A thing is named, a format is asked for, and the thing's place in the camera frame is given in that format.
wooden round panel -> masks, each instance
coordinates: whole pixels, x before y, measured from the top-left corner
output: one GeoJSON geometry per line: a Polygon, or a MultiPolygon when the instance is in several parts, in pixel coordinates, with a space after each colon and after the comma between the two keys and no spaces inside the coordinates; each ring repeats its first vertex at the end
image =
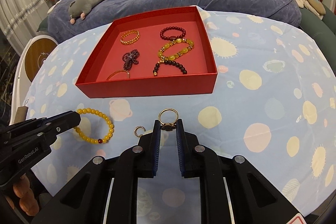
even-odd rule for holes
{"type": "Polygon", "coordinates": [[[25,59],[25,67],[27,76],[31,82],[41,68],[44,60],[46,60],[56,46],[55,42],[48,38],[36,40],[30,46],[25,59]]]}

red and white label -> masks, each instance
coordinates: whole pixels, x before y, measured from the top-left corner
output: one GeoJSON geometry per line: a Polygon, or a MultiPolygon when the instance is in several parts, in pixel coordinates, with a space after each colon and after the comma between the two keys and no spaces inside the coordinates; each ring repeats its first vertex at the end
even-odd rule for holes
{"type": "Polygon", "coordinates": [[[307,224],[303,216],[298,213],[296,216],[294,216],[287,224],[307,224]]]}

red box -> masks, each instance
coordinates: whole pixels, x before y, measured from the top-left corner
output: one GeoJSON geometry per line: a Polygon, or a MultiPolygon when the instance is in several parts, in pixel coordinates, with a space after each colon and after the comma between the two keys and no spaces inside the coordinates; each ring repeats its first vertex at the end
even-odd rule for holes
{"type": "MultiPolygon", "coordinates": [[[[165,36],[178,35],[169,30],[165,36]]],[[[128,41],[135,34],[125,38],[128,41]]],[[[172,55],[186,43],[169,47],[165,56],[172,55]]],[[[76,86],[90,98],[135,97],[159,95],[183,95],[212,93],[217,78],[217,69],[208,35],[195,6],[155,10],[115,20],[107,29],[85,63],[76,86]],[[157,76],[153,76],[155,64],[159,62],[157,53],[167,43],[160,38],[160,31],[168,26],[178,26],[186,30],[185,38],[194,41],[194,48],[176,59],[188,71],[187,75],[169,65],[161,65],[157,76]],[[140,39],[123,45],[121,35],[129,30],[138,30],[140,39]],[[106,81],[114,71],[122,70],[122,56],[137,49],[139,64],[130,69],[130,78],[119,73],[106,81]]]]}

white sheer curtain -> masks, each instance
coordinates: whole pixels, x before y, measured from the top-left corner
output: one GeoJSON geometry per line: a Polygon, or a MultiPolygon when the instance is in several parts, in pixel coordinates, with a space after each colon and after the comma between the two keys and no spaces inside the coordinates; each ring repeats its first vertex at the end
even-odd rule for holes
{"type": "Polygon", "coordinates": [[[48,10],[45,0],[0,0],[0,28],[19,55],[48,10]]]}

gray plush toy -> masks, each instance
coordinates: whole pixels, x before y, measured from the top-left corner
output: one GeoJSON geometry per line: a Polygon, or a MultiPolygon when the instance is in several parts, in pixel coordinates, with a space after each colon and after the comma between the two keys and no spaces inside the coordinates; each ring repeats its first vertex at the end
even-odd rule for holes
{"type": "Polygon", "coordinates": [[[92,8],[102,1],[103,0],[75,0],[71,2],[69,7],[70,23],[74,24],[78,17],[84,20],[92,8]]]}

